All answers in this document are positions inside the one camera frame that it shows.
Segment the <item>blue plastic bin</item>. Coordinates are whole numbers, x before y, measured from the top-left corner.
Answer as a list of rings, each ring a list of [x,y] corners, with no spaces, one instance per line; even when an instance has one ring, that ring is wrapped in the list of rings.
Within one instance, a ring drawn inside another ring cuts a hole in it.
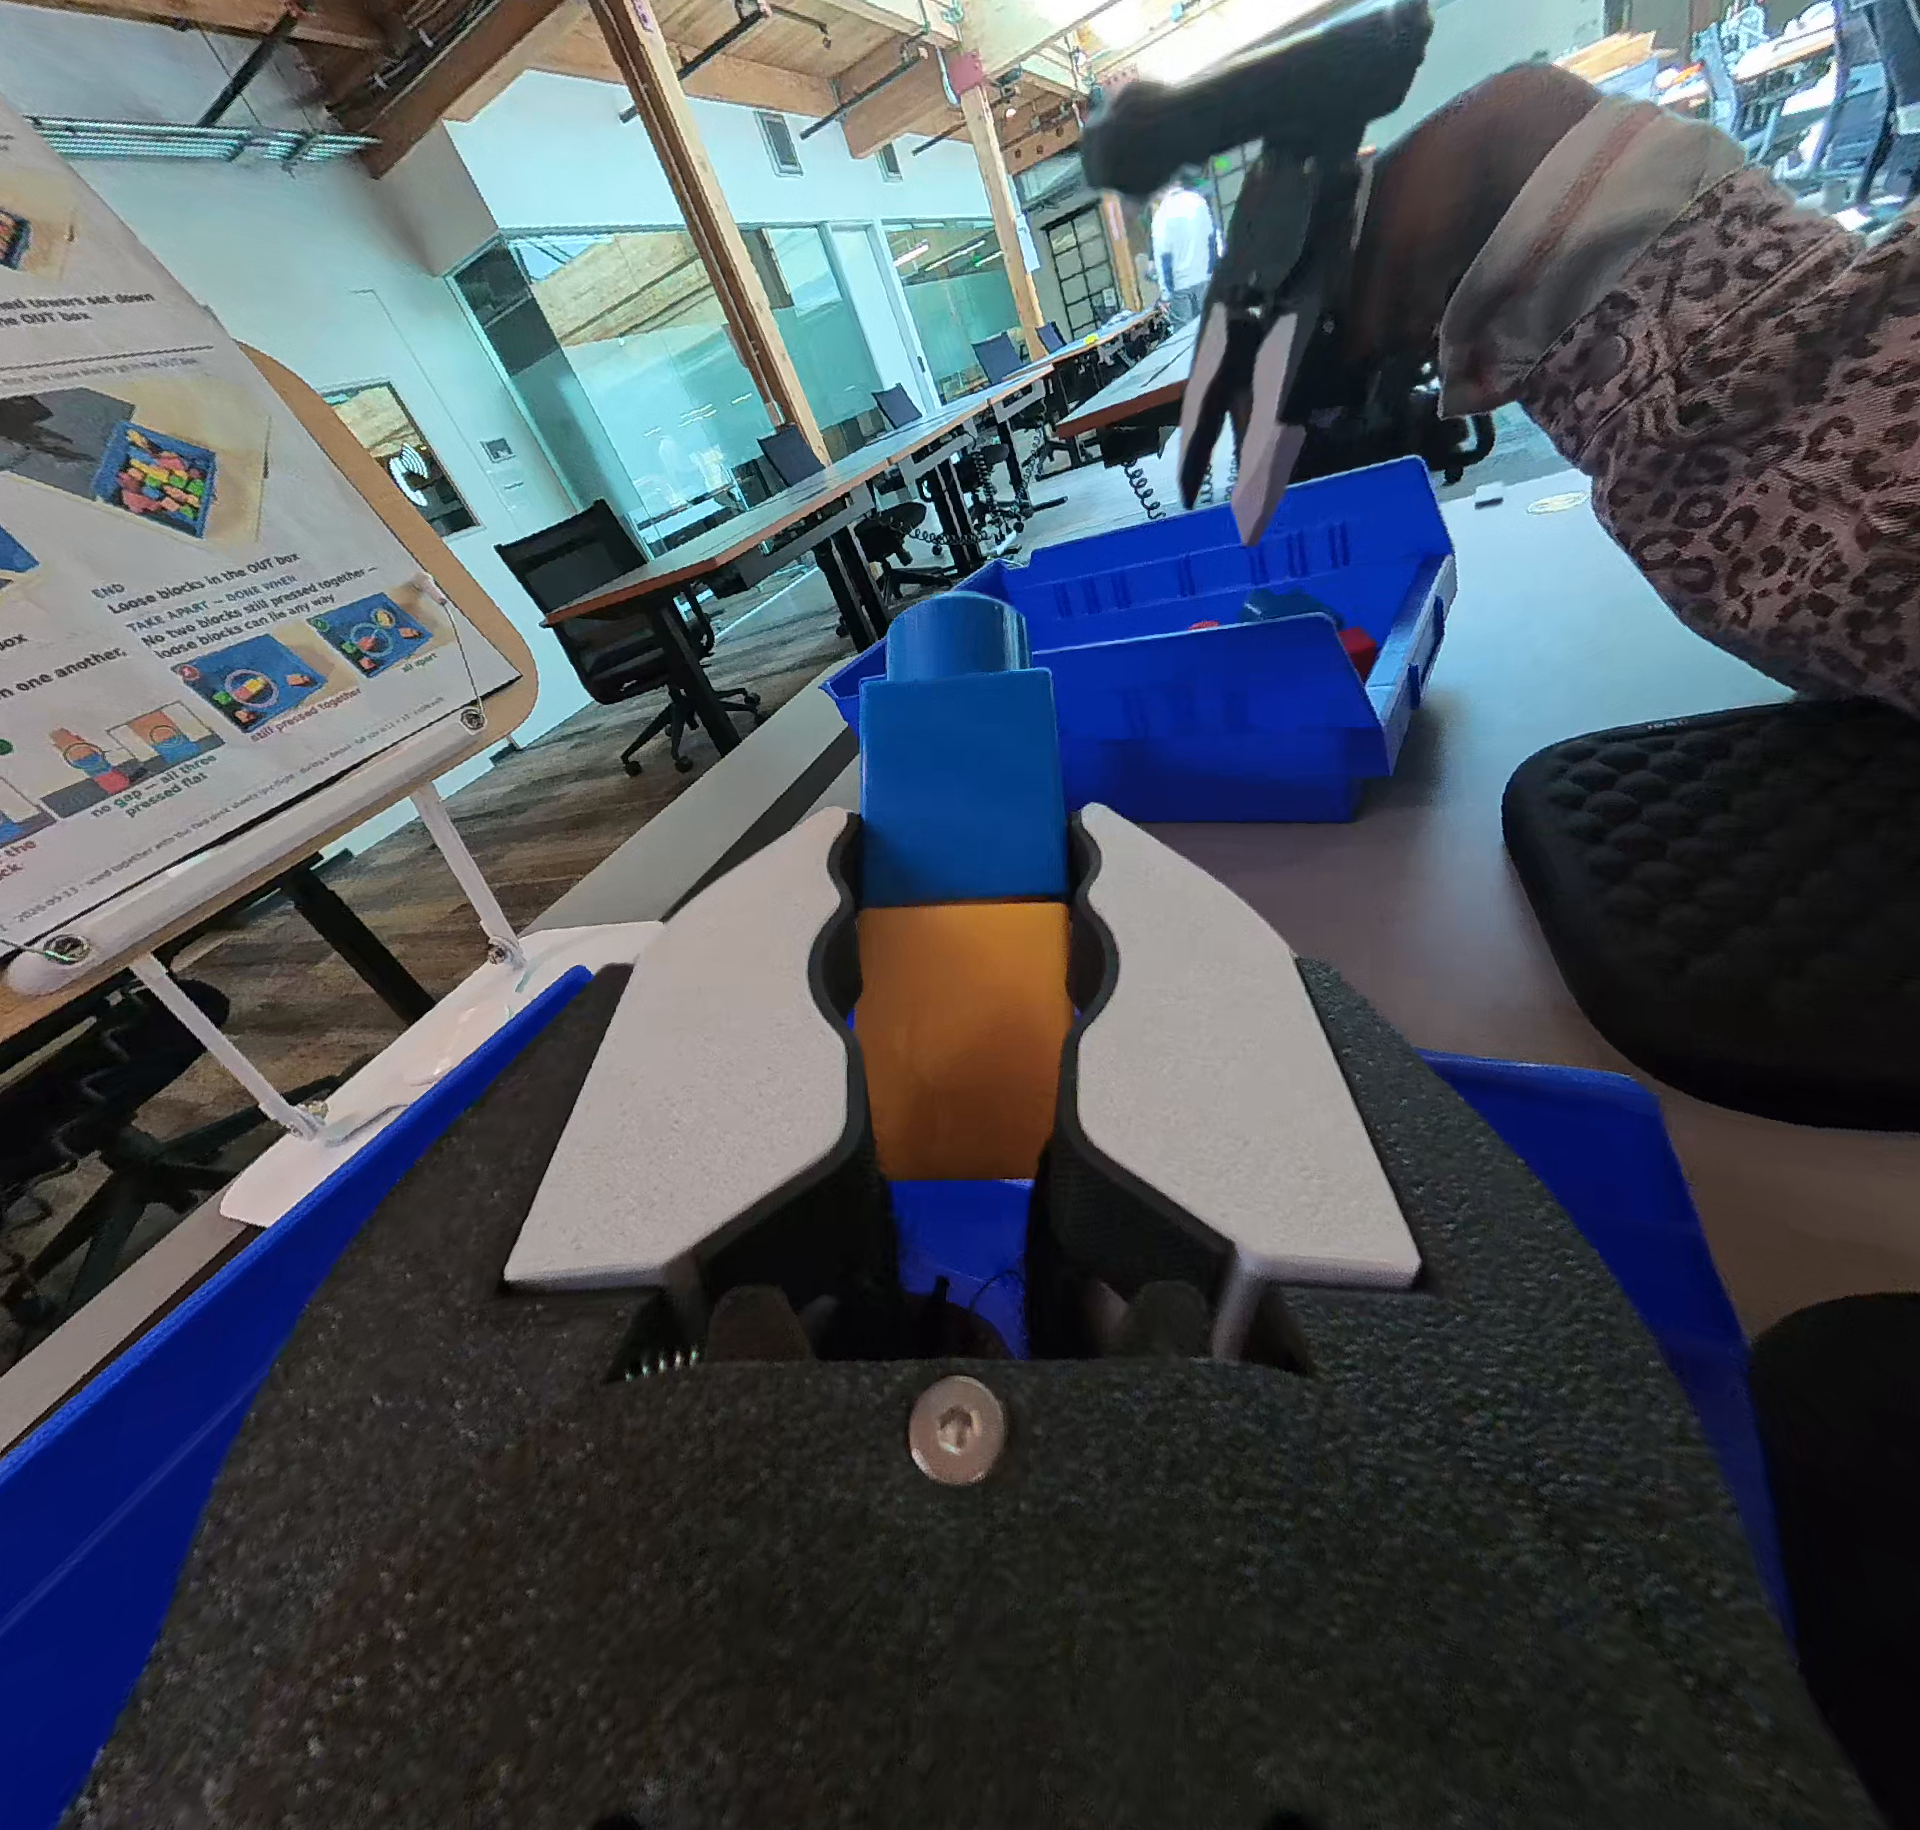
[[[1326,618],[1233,618],[1301,590],[1379,642],[1364,682]],[[1426,467],[1398,462],[1289,490],[1259,543],[1227,505],[977,572],[1050,671],[1068,813],[1141,823],[1341,824],[1404,748],[1454,609],[1454,548]]]
[[[90,1757],[129,1699],[181,1577],[190,1537],[245,1410],[349,1242],[406,1169],[472,1114],[483,1091],[589,985],[581,964],[425,1089],[292,1216],[291,1242],[252,1242],[48,1410],[5,1454],[5,1646],[95,1636],[99,1656],[6,1675],[30,1750],[72,1737]],[[1703,1235],[1653,1092],[1551,1063],[1423,1051],[1568,1213],[1659,1341],[1738,1506],[1768,1599],[1795,1633],[1778,1521],[1748,1390],[1747,1338]]]

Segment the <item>heap of single toy blocks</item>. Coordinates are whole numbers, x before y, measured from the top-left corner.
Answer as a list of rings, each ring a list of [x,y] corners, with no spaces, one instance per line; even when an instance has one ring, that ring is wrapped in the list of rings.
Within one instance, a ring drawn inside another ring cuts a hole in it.
[[[1350,618],[1333,608],[1332,604],[1322,602],[1314,595],[1301,590],[1270,590],[1257,589],[1246,595],[1241,602],[1238,616],[1233,618],[1195,618],[1185,625],[1190,632],[1202,632],[1214,627],[1229,625],[1265,625],[1265,623],[1285,623],[1299,618],[1326,618],[1343,651],[1347,653],[1356,675],[1367,682],[1373,675],[1373,667],[1379,662],[1379,642],[1367,632],[1361,625],[1350,623]]]

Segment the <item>white poster stand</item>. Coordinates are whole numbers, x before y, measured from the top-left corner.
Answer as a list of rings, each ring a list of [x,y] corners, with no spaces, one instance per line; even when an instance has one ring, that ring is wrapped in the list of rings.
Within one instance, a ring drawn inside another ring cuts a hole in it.
[[[477,912],[488,951],[444,1000],[355,1073],[331,1097],[329,1110],[294,1106],[227,1033],[186,1002],[175,979],[160,982],[161,1000],[175,1018],[281,1126],[281,1138],[225,1190],[221,1212],[227,1219],[274,1226],[363,1150],[396,1145],[402,1124],[419,1106],[450,1110],[460,1073],[477,1078],[483,1055],[507,1056],[518,1030],[537,1029],[540,1005],[561,1002],[564,979],[629,968],[662,935],[657,921],[516,931],[430,775],[412,785],[412,804]],[[81,906],[73,924],[6,929],[6,993],[48,1002],[126,966],[145,979],[157,978],[150,947],[183,927],[190,912],[216,900],[235,900],[260,882],[279,856],[308,854],[312,845],[343,834],[346,812],[349,785],[329,785],[136,882],[129,894]]]

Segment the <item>black office chair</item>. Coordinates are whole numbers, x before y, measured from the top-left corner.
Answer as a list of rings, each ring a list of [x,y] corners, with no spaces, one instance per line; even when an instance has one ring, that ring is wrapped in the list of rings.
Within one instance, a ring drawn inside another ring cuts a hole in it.
[[[693,729],[709,736],[721,721],[747,717],[753,726],[766,713],[756,692],[716,689],[705,662],[714,654],[716,630],[697,589],[681,584],[640,595],[583,616],[561,618],[564,605],[623,584],[645,569],[635,537],[612,506],[599,497],[586,511],[503,543],[499,555],[521,589],[540,605],[578,681],[604,705],[663,692],[663,709],[622,752],[627,775],[642,771],[640,750],[667,736],[676,771],[692,771],[684,740]]]

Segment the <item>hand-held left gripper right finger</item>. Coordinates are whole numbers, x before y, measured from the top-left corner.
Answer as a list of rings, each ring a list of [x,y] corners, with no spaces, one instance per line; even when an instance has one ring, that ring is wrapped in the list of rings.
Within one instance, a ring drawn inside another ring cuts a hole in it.
[[[1068,856],[1030,1353],[1310,1362],[1294,1290],[1409,1293],[1425,1265],[1296,951],[1118,809],[1078,809]]]

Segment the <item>instruction poster board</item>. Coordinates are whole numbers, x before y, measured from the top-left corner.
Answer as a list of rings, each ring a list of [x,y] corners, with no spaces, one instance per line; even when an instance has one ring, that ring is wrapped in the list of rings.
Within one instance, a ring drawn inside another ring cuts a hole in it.
[[[5,1036],[516,734],[537,664],[5,103]]]

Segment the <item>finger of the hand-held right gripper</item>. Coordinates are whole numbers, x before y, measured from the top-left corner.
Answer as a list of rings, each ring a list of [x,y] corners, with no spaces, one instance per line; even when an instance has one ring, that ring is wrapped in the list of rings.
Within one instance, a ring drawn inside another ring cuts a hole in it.
[[[1223,430],[1238,398],[1238,315],[1209,312],[1197,330],[1179,416],[1179,494],[1185,508],[1202,502]]]
[[[1252,355],[1252,373],[1238,395],[1238,475],[1230,511],[1239,543],[1262,541],[1294,477],[1307,424],[1289,410],[1320,322],[1322,313],[1314,308],[1278,315],[1262,336]]]

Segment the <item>wooden top office desk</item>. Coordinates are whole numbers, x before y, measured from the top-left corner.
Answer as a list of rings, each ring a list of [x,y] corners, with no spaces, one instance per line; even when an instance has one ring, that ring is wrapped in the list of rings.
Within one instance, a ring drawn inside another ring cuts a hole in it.
[[[1193,355],[1202,325],[1169,333],[1122,377],[1056,418],[1054,434],[1068,444],[1107,444],[1120,434],[1148,431],[1150,450],[1165,448],[1165,435],[1182,424],[1182,405],[1193,372]]]
[[[705,670],[705,659],[692,646],[678,597],[714,572],[731,569],[749,551],[765,548],[783,531],[794,528],[799,534],[790,543],[790,551],[813,553],[817,566],[827,574],[829,592],[847,633],[852,646],[864,651],[886,637],[892,621],[870,555],[857,534],[857,524],[873,511],[873,497],[864,488],[813,500],[801,497],[799,491],[786,491],[784,497],[746,511],[728,528],[663,553],[635,572],[612,576],[598,589],[545,609],[542,625],[561,627],[635,608],[655,632],[663,653],[667,681],[684,692],[697,726],[711,739],[716,752],[728,755],[743,739],[734,726],[733,709],[721,702],[721,694]]]

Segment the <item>blue and orange block tower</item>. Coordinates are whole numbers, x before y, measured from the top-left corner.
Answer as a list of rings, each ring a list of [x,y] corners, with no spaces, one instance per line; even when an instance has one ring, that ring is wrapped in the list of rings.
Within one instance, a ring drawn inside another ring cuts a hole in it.
[[[1050,671],[990,595],[904,611],[859,689],[857,942],[878,1169],[1032,1178],[1077,1018],[1068,805]]]

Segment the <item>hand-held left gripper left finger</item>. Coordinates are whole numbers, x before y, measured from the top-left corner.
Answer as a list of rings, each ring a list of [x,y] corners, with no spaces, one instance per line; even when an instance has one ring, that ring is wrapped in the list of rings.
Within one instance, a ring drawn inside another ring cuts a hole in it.
[[[635,1293],[706,1350],[724,1300],[901,1298],[859,1000],[859,815],[832,807],[646,941],[500,1269],[516,1295]]]

